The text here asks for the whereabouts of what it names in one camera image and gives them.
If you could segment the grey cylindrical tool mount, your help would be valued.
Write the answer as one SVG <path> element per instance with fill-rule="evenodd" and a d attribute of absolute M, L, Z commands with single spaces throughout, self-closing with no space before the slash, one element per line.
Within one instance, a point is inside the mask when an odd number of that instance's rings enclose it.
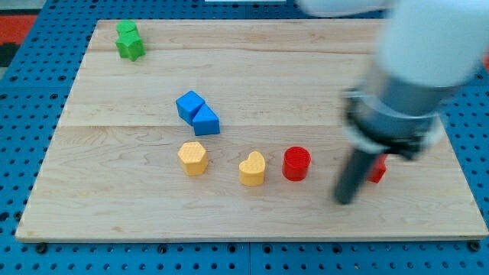
<path fill-rule="evenodd" d="M 457 89 L 420 86 L 372 62 L 364 79 L 345 92 L 344 132 L 365 153 L 416 159 L 442 138 L 439 113 Z"/>

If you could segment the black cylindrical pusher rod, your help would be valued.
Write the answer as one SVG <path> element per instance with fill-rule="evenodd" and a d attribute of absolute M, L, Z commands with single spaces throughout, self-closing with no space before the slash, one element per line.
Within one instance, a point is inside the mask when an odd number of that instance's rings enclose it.
<path fill-rule="evenodd" d="M 374 166 L 378 154 L 355 148 L 349 155 L 334 188 L 334 198 L 342 205 L 350 204 Z"/>

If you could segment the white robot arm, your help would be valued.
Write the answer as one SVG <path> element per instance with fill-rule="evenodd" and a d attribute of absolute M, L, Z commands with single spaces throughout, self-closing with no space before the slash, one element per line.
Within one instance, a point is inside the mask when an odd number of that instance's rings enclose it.
<path fill-rule="evenodd" d="M 350 203 L 383 154 L 412 160 L 439 138 L 446 102 L 488 49 L 486 1 L 299 0 L 308 15 L 336 18 L 384 9 L 364 79 L 345 93 L 345 133 L 353 144 L 334 188 Z"/>

